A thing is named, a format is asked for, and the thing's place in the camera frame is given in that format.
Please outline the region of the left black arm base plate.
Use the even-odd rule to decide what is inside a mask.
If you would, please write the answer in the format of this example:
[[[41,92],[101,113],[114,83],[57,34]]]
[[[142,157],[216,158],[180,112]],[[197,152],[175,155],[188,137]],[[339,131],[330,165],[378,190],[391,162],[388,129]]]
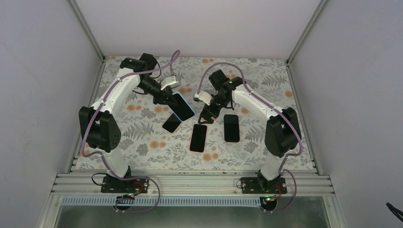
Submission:
[[[115,177],[107,175],[103,178],[101,185],[102,193],[147,193],[149,180],[134,179],[134,180],[119,180]]]

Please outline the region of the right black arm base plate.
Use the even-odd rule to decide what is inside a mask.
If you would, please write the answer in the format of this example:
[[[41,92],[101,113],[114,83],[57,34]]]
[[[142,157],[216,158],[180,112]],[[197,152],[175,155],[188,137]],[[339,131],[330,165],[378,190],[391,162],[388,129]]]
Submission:
[[[270,181],[258,177],[242,177],[239,181],[243,194],[286,194],[288,192],[285,179],[280,176]]]

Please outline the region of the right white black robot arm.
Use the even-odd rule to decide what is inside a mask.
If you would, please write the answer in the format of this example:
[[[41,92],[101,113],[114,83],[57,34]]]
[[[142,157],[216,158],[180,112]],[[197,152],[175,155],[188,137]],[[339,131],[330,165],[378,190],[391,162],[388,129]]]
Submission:
[[[198,123],[214,123],[221,109],[229,103],[241,105],[258,117],[266,125],[264,144],[268,154],[258,171],[257,186],[262,193],[270,193],[286,159],[292,156],[290,151],[297,146],[303,149],[296,110],[291,107],[282,109],[269,102],[255,93],[243,76],[228,79],[221,70],[217,70],[209,76],[209,81],[216,94],[198,89],[193,97],[194,101],[204,103]]]

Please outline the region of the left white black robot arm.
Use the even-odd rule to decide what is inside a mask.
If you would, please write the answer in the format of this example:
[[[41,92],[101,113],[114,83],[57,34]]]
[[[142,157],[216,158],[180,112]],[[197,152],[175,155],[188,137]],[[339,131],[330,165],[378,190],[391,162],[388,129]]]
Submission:
[[[114,177],[113,186],[120,192],[127,192],[132,187],[129,166],[125,162],[118,147],[121,131],[114,118],[123,102],[135,88],[142,89],[153,97],[156,105],[177,106],[173,96],[173,86],[179,83],[175,75],[158,82],[151,75],[165,68],[173,70],[173,63],[179,57],[176,50],[170,61],[158,66],[156,58],[143,53],[139,59],[125,58],[115,76],[114,81],[89,107],[79,110],[79,124],[82,136],[80,153],[83,157],[99,155],[107,168],[107,174]]]

